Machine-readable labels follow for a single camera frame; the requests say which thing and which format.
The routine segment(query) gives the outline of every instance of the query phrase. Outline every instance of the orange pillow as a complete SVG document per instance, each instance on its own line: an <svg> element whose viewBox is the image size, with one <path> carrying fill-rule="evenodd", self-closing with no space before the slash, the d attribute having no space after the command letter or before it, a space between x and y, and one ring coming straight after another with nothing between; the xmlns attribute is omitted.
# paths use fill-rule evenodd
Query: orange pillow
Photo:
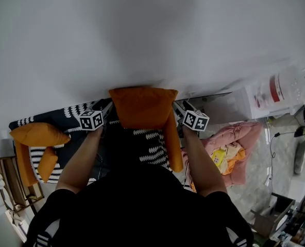
<svg viewBox="0 0 305 247"><path fill-rule="evenodd" d="M181 172L183 170L182 154L173 111L168 116L163 133L170 167L174 172Z"/></svg>
<svg viewBox="0 0 305 247"><path fill-rule="evenodd" d="M70 137L45 122L32 122L17 127L10 135L27 146L57 146L70 141Z"/></svg>
<svg viewBox="0 0 305 247"><path fill-rule="evenodd" d="M55 155L53 148L47 147L37 168L39 175L45 183L47 183L49 176L53 172L57 160L58 157Z"/></svg>
<svg viewBox="0 0 305 247"><path fill-rule="evenodd" d="M229 175L233 171L235 163L244 158L245 158L245 150L243 147L241 147L240 150L237 152L236 156L234 156L232 159L227 160L228 168L225 172L223 172L223 175Z"/></svg>
<svg viewBox="0 0 305 247"><path fill-rule="evenodd" d="M29 148L15 140L16 161L23 185L26 187L38 183L30 162Z"/></svg>
<svg viewBox="0 0 305 247"><path fill-rule="evenodd" d="M109 91L124 128L162 129L178 91L152 87L121 88Z"/></svg>

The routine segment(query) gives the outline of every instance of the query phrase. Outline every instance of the person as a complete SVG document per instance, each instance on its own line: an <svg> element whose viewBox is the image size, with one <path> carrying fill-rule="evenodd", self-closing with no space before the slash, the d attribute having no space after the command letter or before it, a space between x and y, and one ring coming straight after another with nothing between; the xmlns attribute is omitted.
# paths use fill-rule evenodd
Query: person
<svg viewBox="0 0 305 247"><path fill-rule="evenodd" d="M252 245L251 229L196 132L183 126L197 193L184 189L168 169L141 162L87 185L101 132L90 132L67 163L56 191L33 218L24 246Z"/></svg>

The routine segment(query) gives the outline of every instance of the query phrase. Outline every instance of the fiducial marker cube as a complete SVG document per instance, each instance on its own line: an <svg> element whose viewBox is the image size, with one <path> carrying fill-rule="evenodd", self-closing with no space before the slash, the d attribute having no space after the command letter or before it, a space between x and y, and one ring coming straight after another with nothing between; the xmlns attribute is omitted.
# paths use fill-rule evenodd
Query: fiducial marker cube
<svg viewBox="0 0 305 247"><path fill-rule="evenodd" d="M101 111L83 111L79 115L79 121L80 127L87 131L94 131L104 124Z"/></svg>
<svg viewBox="0 0 305 247"><path fill-rule="evenodd" d="M194 131L205 131L209 119L205 113L186 111L183 124Z"/></svg>

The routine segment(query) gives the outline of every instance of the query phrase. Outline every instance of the red label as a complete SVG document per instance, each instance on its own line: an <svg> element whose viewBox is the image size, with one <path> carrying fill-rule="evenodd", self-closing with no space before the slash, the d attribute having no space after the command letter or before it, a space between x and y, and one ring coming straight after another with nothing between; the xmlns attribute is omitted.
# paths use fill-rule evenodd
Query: red label
<svg viewBox="0 0 305 247"><path fill-rule="evenodd" d="M269 80L269 88L270 88L270 93L272 94L272 98L274 102L280 101L280 98L277 94L277 89L276 89L276 77L275 75L271 76Z"/></svg>

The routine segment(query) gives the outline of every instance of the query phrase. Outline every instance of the pink comforter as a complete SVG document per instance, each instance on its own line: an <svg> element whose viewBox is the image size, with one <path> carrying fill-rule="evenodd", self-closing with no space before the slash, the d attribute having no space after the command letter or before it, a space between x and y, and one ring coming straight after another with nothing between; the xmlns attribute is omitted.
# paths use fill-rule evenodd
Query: pink comforter
<svg viewBox="0 0 305 247"><path fill-rule="evenodd" d="M201 140L205 150L210 154L215 148L237 141L245 149L245 158L235 163L229 175L223 175L226 186L245 184L245 167L256 141L262 130L259 122L241 122L220 129L215 135ZM185 149L182 150L182 159L188 160Z"/></svg>

